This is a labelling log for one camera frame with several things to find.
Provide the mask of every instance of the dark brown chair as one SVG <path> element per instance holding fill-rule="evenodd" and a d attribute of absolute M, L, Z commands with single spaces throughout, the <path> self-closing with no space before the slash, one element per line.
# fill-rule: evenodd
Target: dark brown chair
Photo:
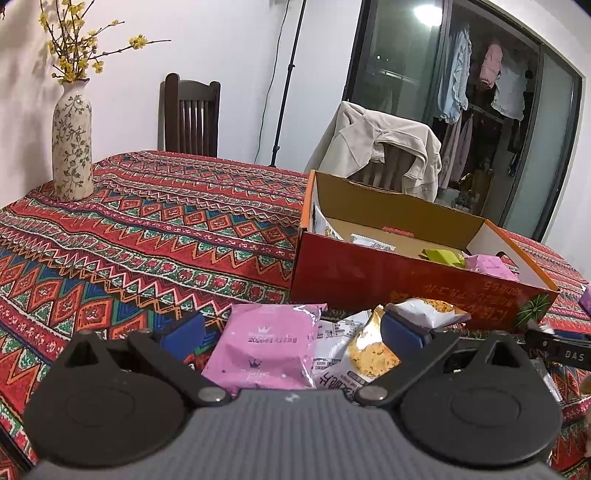
<path fill-rule="evenodd" d="M 205 85 L 169 73 L 164 82 L 166 150 L 217 157 L 219 110 L 219 82 Z"/>

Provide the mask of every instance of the white snack package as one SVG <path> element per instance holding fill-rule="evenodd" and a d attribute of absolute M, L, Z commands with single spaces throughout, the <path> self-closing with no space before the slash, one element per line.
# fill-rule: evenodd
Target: white snack package
<path fill-rule="evenodd" d="M 343 237 L 332 228 L 330 223 L 328 223 L 328 220 L 322 214 L 322 210 L 320 210 L 320 207 L 316 203 L 314 204 L 314 233 L 336 238 L 337 240 L 343 239 Z"/>
<path fill-rule="evenodd" d="M 392 245 L 385 244 L 384 242 L 380 242 L 379 240 L 374 240 L 373 238 L 368 238 L 363 235 L 357 235 L 356 233 L 351 234 L 351 243 L 354 245 L 363 245 L 364 247 L 375 248 L 376 250 L 386 250 L 389 252 L 396 250 L 396 247 Z"/>
<path fill-rule="evenodd" d="M 389 304 L 386 310 L 396 312 L 409 322 L 429 329 L 467 322 L 470 319 L 468 312 L 441 300 L 408 299 L 396 305 Z"/>
<path fill-rule="evenodd" d="M 400 363 L 384 345 L 380 331 L 383 307 L 378 306 L 367 325 L 349 342 L 343 359 L 314 378 L 316 388 L 343 390 L 349 400 L 355 392 Z"/>
<path fill-rule="evenodd" d="M 369 320 L 370 310 L 356 313 L 338 322 L 319 321 L 316 350 L 312 363 L 312 378 L 320 375 L 325 368 L 340 362 L 347 344 L 359 333 Z"/>
<path fill-rule="evenodd" d="M 546 387 L 548 387 L 548 390 L 550 390 L 550 393 L 552 394 L 554 399 L 558 403 L 562 402 L 562 395 L 560 395 L 560 392 L 558 391 L 558 387 L 556 386 L 556 384 L 554 383 L 554 380 L 552 380 L 552 377 L 550 376 L 550 374 L 546 370 L 546 366 L 544 365 L 544 361 L 541 358 L 534 358 L 531 360 L 531 364 L 538 371 L 538 373 L 540 374 L 540 377 L 542 377 L 542 380 L 546 384 Z"/>

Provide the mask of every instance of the black circular cover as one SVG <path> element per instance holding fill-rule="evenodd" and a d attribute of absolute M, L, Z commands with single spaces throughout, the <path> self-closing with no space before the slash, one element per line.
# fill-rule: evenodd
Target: black circular cover
<path fill-rule="evenodd" d="M 501 468 L 536 457 L 555 441 L 561 413 L 539 378 L 488 367 L 427 378 L 402 399 L 411 438 L 457 465 Z"/>
<path fill-rule="evenodd" d="M 52 377 L 51 385 L 39 386 L 25 423 L 37 455 L 62 465 L 100 468 L 156 452 L 175 438 L 184 415 L 176 390 L 156 378 L 71 368 Z"/>

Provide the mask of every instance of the chair backrest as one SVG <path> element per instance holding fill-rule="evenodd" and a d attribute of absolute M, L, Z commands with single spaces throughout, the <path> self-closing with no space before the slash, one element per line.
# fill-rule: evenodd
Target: chair backrest
<path fill-rule="evenodd" d="M 164 137 L 170 152 L 217 157 L 219 82 L 209 85 L 180 80 L 169 73 L 164 82 Z"/>
<path fill-rule="evenodd" d="M 370 161 L 349 178 L 364 185 L 402 192 L 402 177 L 413 163 L 414 155 L 411 153 L 394 145 L 384 144 L 384 163 Z"/>

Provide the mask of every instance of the ribbed gray surface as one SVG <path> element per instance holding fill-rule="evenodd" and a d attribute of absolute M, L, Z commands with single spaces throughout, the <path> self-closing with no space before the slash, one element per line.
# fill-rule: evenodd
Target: ribbed gray surface
<path fill-rule="evenodd" d="M 71 470 L 43 462 L 26 478 L 557 480 L 561 477 L 541 463 L 497 473 L 446 465 L 406 441 L 386 412 L 354 406 L 341 391 L 252 390 L 242 392 L 238 400 L 227 406 L 199 410 L 168 448 L 141 462 L 101 471 Z"/>

